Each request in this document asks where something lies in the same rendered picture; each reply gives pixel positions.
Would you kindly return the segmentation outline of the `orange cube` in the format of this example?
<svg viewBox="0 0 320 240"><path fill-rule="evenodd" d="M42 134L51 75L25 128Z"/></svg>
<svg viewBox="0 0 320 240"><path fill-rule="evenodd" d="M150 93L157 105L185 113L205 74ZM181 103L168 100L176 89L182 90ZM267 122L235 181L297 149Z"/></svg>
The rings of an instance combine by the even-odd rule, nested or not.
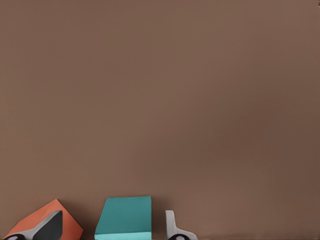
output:
<svg viewBox="0 0 320 240"><path fill-rule="evenodd" d="M34 228L38 223L45 219L53 211L63 212L63 229L60 240L80 240L83 234L83 228L61 204L58 199L54 199L38 210L21 219L5 236L8 237L14 233Z"/></svg>

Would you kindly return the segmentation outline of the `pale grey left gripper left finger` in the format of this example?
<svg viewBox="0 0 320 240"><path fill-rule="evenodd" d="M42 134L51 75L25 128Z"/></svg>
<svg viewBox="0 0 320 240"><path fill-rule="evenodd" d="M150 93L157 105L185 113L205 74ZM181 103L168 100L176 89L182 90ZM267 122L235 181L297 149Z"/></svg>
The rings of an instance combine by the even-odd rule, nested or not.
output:
<svg viewBox="0 0 320 240"><path fill-rule="evenodd" d="M63 234L63 212L54 210L35 227L15 232L3 240L60 240Z"/></svg>

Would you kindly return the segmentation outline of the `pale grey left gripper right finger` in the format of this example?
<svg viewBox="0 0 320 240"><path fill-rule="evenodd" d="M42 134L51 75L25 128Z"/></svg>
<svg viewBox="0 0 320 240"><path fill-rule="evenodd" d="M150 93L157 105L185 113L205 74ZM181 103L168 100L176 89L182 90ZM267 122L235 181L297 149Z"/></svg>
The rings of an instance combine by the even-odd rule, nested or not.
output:
<svg viewBox="0 0 320 240"><path fill-rule="evenodd" d="M166 210L165 217L166 240L198 240L198 237L194 233L177 227L173 210Z"/></svg>

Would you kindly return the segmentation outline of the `blue cube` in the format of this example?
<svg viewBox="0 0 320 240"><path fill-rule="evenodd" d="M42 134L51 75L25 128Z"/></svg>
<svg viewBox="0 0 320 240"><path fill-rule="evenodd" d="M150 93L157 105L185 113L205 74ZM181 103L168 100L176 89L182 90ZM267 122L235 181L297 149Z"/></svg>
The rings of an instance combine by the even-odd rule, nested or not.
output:
<svg viewBox="0 0 320 240"><path fill-rule="evenodd" d="M152 240L150 196L111 197L103 206L95 240Z"/></svg>

